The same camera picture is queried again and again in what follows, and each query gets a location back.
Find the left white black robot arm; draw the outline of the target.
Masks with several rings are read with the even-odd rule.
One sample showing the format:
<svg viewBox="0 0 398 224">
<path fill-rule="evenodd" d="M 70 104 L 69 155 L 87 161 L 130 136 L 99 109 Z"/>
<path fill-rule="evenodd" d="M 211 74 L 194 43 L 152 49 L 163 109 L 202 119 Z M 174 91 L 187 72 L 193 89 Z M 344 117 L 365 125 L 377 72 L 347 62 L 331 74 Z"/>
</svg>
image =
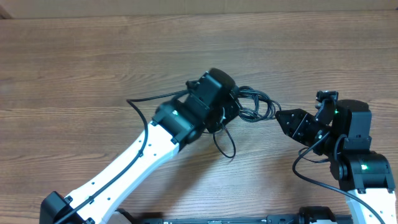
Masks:
<svg viewBox="0 0 398 224">
<path fill-rule="evenodd" d="M 139 137 L 110 165 L 66 196 L 49 194 L 40 205 L 40 223 L 107 223 L 125 199 L 163 163 L 204 131 L 215 133 L 237 117 L 238 87 L 212 68 L 186 90 L 163 102 Z"/>
</svg>

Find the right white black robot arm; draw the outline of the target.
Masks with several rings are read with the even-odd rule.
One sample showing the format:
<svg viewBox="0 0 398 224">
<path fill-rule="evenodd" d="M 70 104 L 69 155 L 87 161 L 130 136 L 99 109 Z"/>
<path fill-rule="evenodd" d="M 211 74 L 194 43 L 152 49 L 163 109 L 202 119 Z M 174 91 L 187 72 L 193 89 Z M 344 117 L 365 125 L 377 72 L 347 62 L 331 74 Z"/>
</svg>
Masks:
<svg viewBox="0 0 398 224">
<path fill-rule="evenodd" d="M 344 195 L 354 223 L 397 223 L 392 169 L 385 156 L 371 150 L 369 105 L 358 100 L 317 100 L 315 115 L 302 109 L 275 114 L 284 134 L 306 146 L 292 165 L 294 174 Z M 309 152 L 327 157 L 337 187 L 297 171 Z"/>
</svg>

